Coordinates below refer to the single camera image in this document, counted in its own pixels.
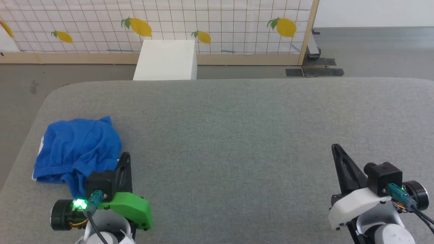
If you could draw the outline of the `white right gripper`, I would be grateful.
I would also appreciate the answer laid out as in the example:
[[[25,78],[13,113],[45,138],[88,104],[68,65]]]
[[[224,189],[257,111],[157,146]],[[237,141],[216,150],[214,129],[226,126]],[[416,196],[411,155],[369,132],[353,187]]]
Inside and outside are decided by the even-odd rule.
[[[328,212],[331,229],[346,226],[349,231],[407,231],[400,213],[413,213],[424,224],[429,217],[423,213],[429,205],[425,188],[416,181],[401,186],[391,183],[378,196],[367,188],[367,176],[339,144],[331,146],[338,183],[343,197],[332,196]]]

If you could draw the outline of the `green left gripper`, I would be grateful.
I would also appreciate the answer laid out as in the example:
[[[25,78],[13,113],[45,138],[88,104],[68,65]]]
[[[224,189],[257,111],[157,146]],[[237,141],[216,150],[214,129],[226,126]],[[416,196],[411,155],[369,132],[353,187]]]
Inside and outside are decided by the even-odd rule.
[[[132,167],[129,152],[121,153],[115,168],[114,196],[111,201],[101,191],[95,191],[90,198],[58,200],[52,207],[50,226],[55,231],[68,231],[84,228],[90,221],[88,212],[96,222],[98,210],[121,215],[127,222],[138,229],[149,230],[153,225],[153,216],[148,201],[133,194]]]

